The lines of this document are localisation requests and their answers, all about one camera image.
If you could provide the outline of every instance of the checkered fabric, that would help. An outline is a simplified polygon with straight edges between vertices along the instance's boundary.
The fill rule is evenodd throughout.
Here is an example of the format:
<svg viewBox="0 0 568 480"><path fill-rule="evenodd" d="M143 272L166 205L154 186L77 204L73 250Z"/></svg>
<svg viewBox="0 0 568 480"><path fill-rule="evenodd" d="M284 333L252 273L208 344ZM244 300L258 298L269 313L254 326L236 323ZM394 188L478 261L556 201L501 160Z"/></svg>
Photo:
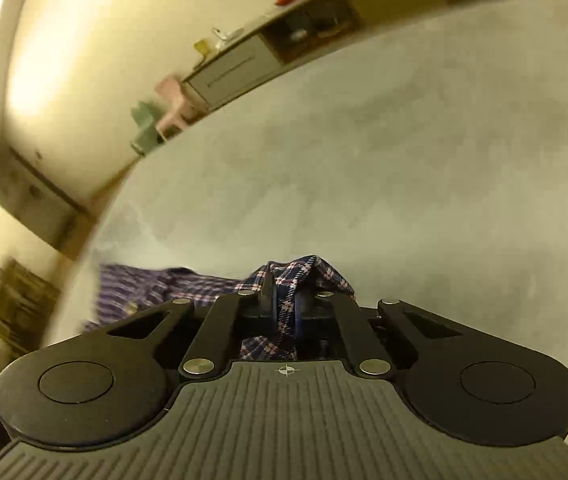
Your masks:
<svg viewBox="0 0 568 480"><path fill-rule="evenodd" d="M174 298L189 298L198 306L211 306L222 294L241 289L260 290L267 269L277 287L277 336L244 339L239 357L255 360L295 359L295 293L302 285L354 294L337 270L319 256L305 256L287 264L268 262L245 280L203 276L190 269L137 269L119 264L100 268L97 322L91 330L124 319Z"/></svg>

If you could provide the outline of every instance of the ribbed gray surface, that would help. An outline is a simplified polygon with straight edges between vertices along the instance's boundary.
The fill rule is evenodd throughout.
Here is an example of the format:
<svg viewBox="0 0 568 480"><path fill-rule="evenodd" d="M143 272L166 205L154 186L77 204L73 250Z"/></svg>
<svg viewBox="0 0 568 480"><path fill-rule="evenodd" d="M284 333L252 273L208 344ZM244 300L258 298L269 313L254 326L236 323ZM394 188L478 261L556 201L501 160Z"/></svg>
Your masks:
<svg viewBox="0 0 568 480"><path fill-rule="evenodd" d="M341 362L234 363L185 386L170 412L137 438L91 452L19 443L0 480L508 479L567 480L560 438L520 448L475 446L427 426L391 384Z"/></svg>

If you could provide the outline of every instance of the plaid cloth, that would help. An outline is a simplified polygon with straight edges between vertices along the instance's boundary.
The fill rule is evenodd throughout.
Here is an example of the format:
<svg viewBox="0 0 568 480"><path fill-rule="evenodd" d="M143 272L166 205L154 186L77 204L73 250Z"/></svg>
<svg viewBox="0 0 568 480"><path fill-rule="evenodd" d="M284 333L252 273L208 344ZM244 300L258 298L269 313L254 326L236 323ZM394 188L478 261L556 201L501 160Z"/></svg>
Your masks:
<svg viewBox="0 0 568 480"><path fill-rule="evenodd" d="M239 357L255 360L295 359L295 293L302 285L354 294L337 270L319 256L305 256L287 264L268 262L245 280L203 276L183 267L163 270L137 269L119 264L100 267L97 322L91 330L131 316L174 298L188 298L195 307L211 306L222 294L241 289L260 290L270 269L277 287L277 336L244 339Z"/></svg>

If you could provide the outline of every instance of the circular cap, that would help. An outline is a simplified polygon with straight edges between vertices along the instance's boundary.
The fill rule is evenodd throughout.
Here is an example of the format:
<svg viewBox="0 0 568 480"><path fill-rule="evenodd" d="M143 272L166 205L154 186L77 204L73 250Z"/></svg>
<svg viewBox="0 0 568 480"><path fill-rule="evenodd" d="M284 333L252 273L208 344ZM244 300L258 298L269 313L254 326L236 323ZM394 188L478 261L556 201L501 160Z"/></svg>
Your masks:
<svg viewBox="0 0 568 480"><path fill-rule="evenodd" d="M459 378L469 394L493 404L518 402L535 389L533 377L524 368L499 361L472 364L462 370Z"/></svg>
<svg viewBox="0 0 568 480"><path fill-rule="evenodd" d="M200 375L212 372L215 364L210 359L196 358L184 363L184 370L189 374Z"/></svg>
<svg viewBox="0 0 568 480"><path fill-rule="evenodd" d="M54 366L39 379L39 391L62 404L81 404L97 399L113 385L108 368L88 361Z"/></svg>
<svg viewBox="0 0 568 480"><path fill-rule="evenodd" d="M359 364L359 369L365 374L382 375L391 370L391 365L382 359L366 359Z"/></svg>

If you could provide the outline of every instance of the metal pin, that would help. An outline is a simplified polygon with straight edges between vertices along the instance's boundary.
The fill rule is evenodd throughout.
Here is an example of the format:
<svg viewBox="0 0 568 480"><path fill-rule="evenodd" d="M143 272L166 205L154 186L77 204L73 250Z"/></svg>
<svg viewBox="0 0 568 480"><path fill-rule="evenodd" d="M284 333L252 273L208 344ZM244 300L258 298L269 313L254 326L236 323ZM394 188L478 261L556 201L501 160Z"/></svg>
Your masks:
<svg viewBox="0 0 568 480"><path fill-rule="evenodd" d="M215 364L210 359L195 358L184 363L184 370L189 374L201 375L213 371Z"/></svg>
<svg viewBox="0 0 568 480"><path fill-rule="evenodd" d="M359 364L359 369L365 374L382 375L390 371L391 365L382 359L366 359Z"/></svg>

